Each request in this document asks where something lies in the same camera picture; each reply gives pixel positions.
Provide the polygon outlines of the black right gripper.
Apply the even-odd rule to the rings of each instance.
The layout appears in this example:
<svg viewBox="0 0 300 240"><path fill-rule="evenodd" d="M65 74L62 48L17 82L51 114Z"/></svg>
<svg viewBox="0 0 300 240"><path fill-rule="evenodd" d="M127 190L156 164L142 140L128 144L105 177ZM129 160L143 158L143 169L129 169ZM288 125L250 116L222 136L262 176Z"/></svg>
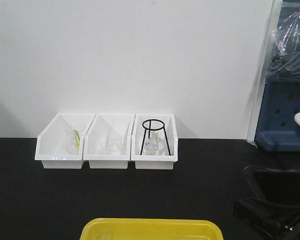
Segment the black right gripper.
<svg viewBox="0 0 300 240"><path fill-rule="evenodd" d="M247 197L235 201L233 214L270 240L300 240L300 205Z"/></svg>

